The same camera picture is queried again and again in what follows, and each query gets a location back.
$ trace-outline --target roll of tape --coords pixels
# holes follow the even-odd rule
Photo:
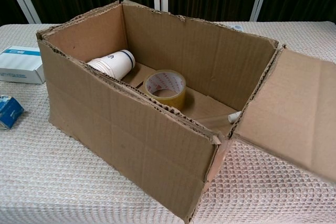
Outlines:
[[[145,92],[157,101],[179,110],[183,108],[186,82],[184,77],[173,70],[158,70],[144,80]],[[174,95],[158,97],[159,90],[171,90]]]

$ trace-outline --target blue package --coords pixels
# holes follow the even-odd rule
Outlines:
[[[10,129],[24,109],[8,95],[0,95],[0,129]]]

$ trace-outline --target small white cap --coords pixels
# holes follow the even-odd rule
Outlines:
[[[227,119],[229,120],[229,123],[234,123],[237,121],[241,111],[238,111],[236,113],[230,114],[227,116]]]

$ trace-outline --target table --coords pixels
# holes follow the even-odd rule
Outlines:
[[[331,22],[250,23],[245,32],[336,62]],[[0,50],[37,46],[49,25],[0,27]],[[48,122],[46,85],[0,81],[27,112],[0,131],[1,223],[183,223],[89,149]],[[336,187],[278,158],[235,143],[194,223],[336,223]]]

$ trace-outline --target small carton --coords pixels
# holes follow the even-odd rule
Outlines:
[[[0,80],[37,83],[45,81],[38,47],[11,46],[0,54]]]
[[[130,1],[94,9],[37,38],[50,122],[186,223],[233,141],[336,181],[333,63]],[[121,49],[137,62],[121,81],[87,64]],[[160,69],[185,78],[181,111],[143,92],[145,77]],[[237,111],[231,125],[227,116]]]
[[[0,95],[0,129],[10,129],[23,111],[15,98]]]

